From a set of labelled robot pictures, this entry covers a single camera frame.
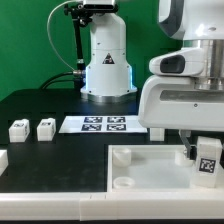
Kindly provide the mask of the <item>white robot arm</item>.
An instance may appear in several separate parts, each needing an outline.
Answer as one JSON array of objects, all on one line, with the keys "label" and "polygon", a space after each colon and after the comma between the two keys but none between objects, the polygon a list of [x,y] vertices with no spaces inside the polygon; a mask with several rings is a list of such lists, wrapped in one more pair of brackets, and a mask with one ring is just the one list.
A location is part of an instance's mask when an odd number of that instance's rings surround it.
[{"label": "white robot arm", "polygon": [[[82,96],[115,102],[134,94],[124,21],[115,0],[84,0],[91,61]],[[138,119],[145,128],[224,131],[224,0],[159,0],[158,24],[180,50],[150,60]]]}]

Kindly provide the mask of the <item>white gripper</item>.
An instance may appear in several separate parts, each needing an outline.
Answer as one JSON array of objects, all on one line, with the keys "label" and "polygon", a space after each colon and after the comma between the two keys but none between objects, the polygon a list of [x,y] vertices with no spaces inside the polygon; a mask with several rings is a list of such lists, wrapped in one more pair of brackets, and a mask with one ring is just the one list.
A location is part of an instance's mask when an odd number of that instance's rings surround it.
[{"label": "white gripper", "polygon": [[192,78],[153,75],[143,86],[138,119],[146,128],[180,130],[186,158],[195,159],[190,130],[224,132],[224,93],[197,91]]}]

